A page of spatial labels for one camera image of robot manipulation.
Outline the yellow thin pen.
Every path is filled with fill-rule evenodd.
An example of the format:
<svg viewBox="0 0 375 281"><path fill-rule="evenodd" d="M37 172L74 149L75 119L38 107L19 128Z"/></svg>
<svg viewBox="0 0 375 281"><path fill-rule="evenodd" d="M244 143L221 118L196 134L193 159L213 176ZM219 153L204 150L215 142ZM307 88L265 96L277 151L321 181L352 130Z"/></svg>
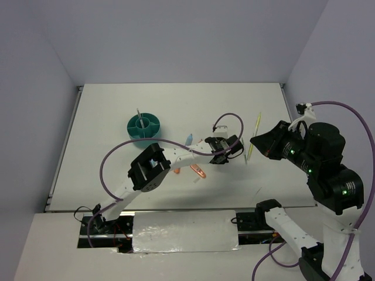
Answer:
<svg viewBox="0 0 375 281"><path fill-rule="evenodd" d="M258 129L259 129L259 126L260 126L260 121L261 121L261 112L258 114L252 138L257 136ZM253 149L254 149L254 145L250 142L250 147L249 147L249 150L248 150L248 153L247 153L247 161L248 162L250 161Z"/></svg>

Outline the clear pen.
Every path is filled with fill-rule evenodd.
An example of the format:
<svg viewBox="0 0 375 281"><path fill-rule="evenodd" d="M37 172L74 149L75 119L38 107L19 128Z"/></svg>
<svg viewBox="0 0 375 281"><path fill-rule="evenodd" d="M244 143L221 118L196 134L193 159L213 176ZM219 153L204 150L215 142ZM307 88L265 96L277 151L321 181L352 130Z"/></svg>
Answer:
<svg viewBox="0 0 375 281"><path fill-rule="evenodd" d="M139 119L139 123L141 125L141 128L145 129L145 125L144 125L144 122L143 122L143 119L142 119L142 115L141 115L141 113L139 111L139 108L137 108L137 115L138 115L138 119Z"/></svg>

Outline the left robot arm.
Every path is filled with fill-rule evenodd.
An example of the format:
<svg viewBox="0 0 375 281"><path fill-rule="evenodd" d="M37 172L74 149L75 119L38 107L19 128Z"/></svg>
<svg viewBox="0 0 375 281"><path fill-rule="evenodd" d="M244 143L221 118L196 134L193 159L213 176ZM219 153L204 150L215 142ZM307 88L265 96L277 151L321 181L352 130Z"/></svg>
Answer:
<svg viewBox="0 0 375 281"><path fill-rule="evenodd" d="M175 169L202 164L224 165L243 152L244 146L236 135L227 139L208 137L181 148L164 149L153 143L131 162L125 186L93 208L87 229L99 234L111 232L121 212L136 197L159 187Z"/></svg>

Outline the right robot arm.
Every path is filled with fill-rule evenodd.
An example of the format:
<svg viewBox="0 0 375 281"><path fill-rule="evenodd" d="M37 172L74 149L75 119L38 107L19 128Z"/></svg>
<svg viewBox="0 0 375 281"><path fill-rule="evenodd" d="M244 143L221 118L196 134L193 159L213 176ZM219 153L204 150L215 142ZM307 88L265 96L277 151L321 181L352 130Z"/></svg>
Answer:
<svg viewBox="0 0 375 281"><path fill-rule="evenodd" d="M271 160L286 159L307 175L307 185L322 213L323 241L305 233L275 200L256 205L255 224L273 228L299 258L305 280L371 280L360 263L357 216L364 204L360 176L341 163L345 139L337 127L316 122L299 130L279 123L250 139Z"/></svg>

